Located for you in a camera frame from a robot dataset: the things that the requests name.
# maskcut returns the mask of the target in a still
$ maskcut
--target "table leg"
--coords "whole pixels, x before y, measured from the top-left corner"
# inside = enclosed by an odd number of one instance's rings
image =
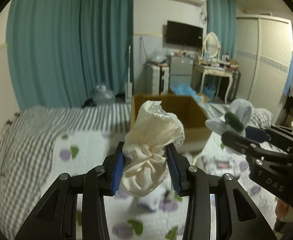
[[[204,78],[205,78],[205,72],[203,71],[203,74],[202,74],[202,80],[201,80],[201,93],[203,93],[203,86],[204,86]]]
[[[217,85],[216,97],[219,96],[220,85],[221,85],[221,76],[219,77],[219,85]]]
[[[224,102],[227,104],[227,96],[229,95],[229,92],[230,92],[230,89],[231,89],[231,85],[232,85],[232,82],[233,82],[233,78],[232,78],[232,75],[229,76],[229,85],[227,87],[227,90],[226,90],[226,93],[225,93],[225,99],[224,99]]]

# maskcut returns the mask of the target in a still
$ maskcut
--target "white suitcase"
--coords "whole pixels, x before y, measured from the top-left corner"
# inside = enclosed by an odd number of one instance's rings
[[[169,76],[169,67],[148,66],[146,70],[147,94],[167,94]]]

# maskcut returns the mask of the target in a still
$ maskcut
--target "striped bedsheet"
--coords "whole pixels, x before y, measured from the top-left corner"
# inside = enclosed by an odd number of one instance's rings
[[[228,105],[201,105],[206,116],[219,117]],[[0,142],[0,229],[11,240],[41,196],[41,186],[51,171],[56,138],[71,130],[128,132],[131,106],[80,108],[33,107],[21,113]],[[271,125],[272,114],[255,109],[257,127]]]

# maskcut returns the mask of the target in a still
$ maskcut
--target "plastic bottle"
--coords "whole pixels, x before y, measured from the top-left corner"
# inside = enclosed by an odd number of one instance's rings
[[[116,97],[113,91],[108,90],[105,85],[97,85],[93,96],[94,102],[97,106],[109,105],[116,102]]]

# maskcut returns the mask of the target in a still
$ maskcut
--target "sliding wardrobe door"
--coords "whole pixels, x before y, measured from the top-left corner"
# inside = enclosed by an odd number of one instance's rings
[[[257,44],[258,19],[238,18],[235,59],[239,62],[241,78],[237,98],[248,100],[256,68]]]
[[[259,32],[258,62],[249,101],[277,115],[292,56],[292,25],[280,18],[261,18]]]

